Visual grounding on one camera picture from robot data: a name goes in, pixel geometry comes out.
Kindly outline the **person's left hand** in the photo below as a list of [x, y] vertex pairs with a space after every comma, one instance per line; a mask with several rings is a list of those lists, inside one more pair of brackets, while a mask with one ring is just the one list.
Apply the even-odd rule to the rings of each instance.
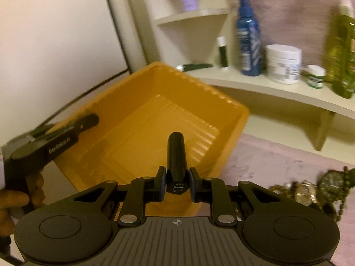
[[42, 189], [45, 180], [41, 173], [35, 178], [35, 191], [31, 196], [14, 190], [1, 190], [1, 237], [10, 236], [14, 230], [14, 222], [10, 215], [10, 208], [23, 207], [32, 202], [39, 207], [43, 204], [45, 193]]

